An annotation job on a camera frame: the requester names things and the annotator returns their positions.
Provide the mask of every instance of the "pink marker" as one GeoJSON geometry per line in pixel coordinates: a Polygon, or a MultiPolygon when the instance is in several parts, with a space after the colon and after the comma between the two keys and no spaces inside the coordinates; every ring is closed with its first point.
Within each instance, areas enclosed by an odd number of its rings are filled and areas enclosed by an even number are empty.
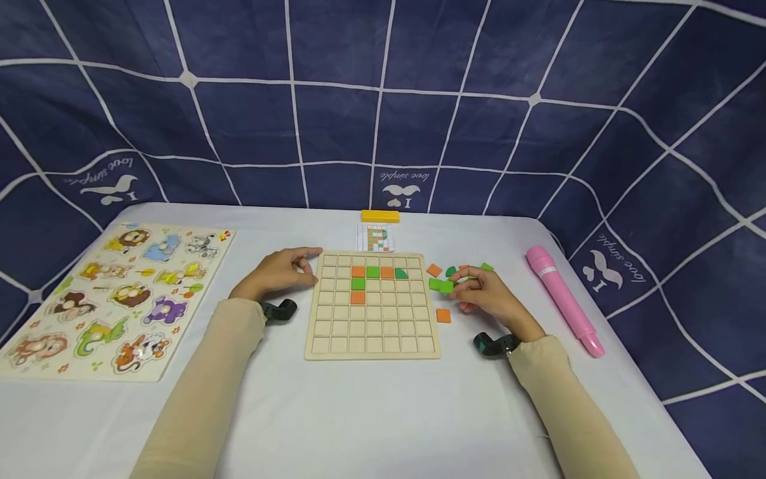
{"type": "Polygon", "coordinates": [[[585,349],[594,358],[600,358],[606,354],[596,337],[596,330],[556,269],[556,263],[551,255],[542,246],[534,246],[527,251],[527,261],[532,270],[540,276],[545,289],[548,290],[572,332],[585,349]]]}

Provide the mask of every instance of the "white tablecloth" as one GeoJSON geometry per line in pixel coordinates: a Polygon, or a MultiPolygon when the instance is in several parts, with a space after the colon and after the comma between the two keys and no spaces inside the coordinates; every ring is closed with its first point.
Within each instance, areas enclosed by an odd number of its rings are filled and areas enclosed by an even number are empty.
{"type": "MultiPolygon", "coordinates": [[[[276,249],[353,250],[361,215],[152,203],[115,221],[125,220],[237,234],[162,381],[0,381],[0,477],[126,477],[215,304],[276,249]]],[[[423,253],[441,267],[494,266],[545,330],[561,339],[641,477],[708,477],[539,222],[402,214],[394,239],[398,251],[423,253]],[[529,270],[524,253],[535,244],[553,254],[598,331],[604,358],[585,352],[529,270]]],[[[453,311],[453,322],[439,325],[442,359],[310,362],[303,347],[311,293],[286,295],[298,312],[288,324],[267,328],[250,362],[219,477],[560,477],[545,429],[507,361],[484,359],[473,348],[480,331],[502,334],[494,320],[465,317],[434,294],[435,307],[453,311]]]]}

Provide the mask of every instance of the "fabric wall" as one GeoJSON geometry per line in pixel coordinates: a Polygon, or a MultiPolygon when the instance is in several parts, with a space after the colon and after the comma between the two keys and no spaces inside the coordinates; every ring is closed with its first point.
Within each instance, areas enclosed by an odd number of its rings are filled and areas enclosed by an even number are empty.
{"type": "Polygon", "coordinates": [[[0,342],[137,202],[529,216],[711,474],[760,477],[765,18],[748,0],[4,0],[0,342]]]}

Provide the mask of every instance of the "yellow block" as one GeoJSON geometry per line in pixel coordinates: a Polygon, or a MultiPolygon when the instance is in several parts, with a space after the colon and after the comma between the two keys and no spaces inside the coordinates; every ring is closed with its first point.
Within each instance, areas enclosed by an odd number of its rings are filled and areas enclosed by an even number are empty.
{"type": "Polygon", "coordinates": [[[385,212],[379,209],[363,209],[362,221],[368,223],[398,223],[399,212],[385,212]]]}

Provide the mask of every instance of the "green tile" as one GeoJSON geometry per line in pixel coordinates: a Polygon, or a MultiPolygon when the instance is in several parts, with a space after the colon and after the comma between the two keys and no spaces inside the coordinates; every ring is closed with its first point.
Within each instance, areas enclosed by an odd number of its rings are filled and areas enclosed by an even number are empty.
{"type": "Polygon", "coordinates": [[[439,286],[439,292],[442,294],[452,293],[453,289],[455,289],[455,283],[452,281],[442,281],[441,286],[439,286]]]}

